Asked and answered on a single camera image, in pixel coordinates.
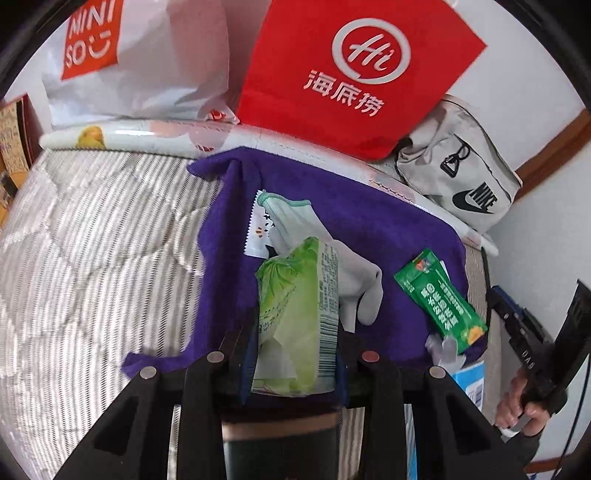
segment screw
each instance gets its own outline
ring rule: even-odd
[[[443,368],[435,366],[429,369],[429,375],[433,378],[443,378],[446,376],[446,372]]]
[[[373,350],[366,350],[361,354],[361,358],[369,364],[373,364],[379,360],[379,354]]]
[[[144,380],[149,380],[150,378],[154,378],[156,373],[157,370],[155,367],[143,367],[143,369],[139,372],[139,376]]]
[[[218,364],[219,362],[222,362],[223,359],[224,359],[223,352],[220,352],[218,350],[216,350],[214,352],[209,352],[207,354],[207,361],[211,364]]]

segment wooden trim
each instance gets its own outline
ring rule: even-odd
[[[540,153],[517,169],[523,187],[515,200],[522,198],[564,166],[591,140],[591,115],[583,110]]]
[[[562,466],[564,466],[570,455],[564,457]],[[525,467],[525,473],[542,473],[542,472],[553,472],[558,466],[560,457],[549,458],[547,460],[539,460],[538,462],[530,462]]]

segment mattress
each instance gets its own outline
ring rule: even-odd
[[[46,151],[19,192],[0,236],[0,434],[31,480],[53,478],[123,389],[128,352],[172,356],[189,341],[197,232],[221,184],[187,162]],[[466,271],[483,314],[482,255],[470,247]]]

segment nike logo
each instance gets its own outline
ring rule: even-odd
[[[470,197],[476,205],[472,205],[471,203],[467,202],[466,197]],[[490,187],[483,182],[481,185],[476,187],[472,190],[462,190],[461,192],[456,193],[452,197],[453,204],[459,208],[460,210],[465,210],[467,212],[475,212],[475,213],[488,213],[488,209],[492,207],[498,199],[496,198],[495,194],[492,193]]]

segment green sachet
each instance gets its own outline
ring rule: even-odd
[[[266,260],[259,285],[259,355],[252,391],[300,396],[335,387],[338,252],[309,237]]]
[[[452,285],[439,259],[428,248],[396,275],[396,282],[425,310],[442,337],[457,340],[458,353],[476,342],[487,328],[474,308]]]

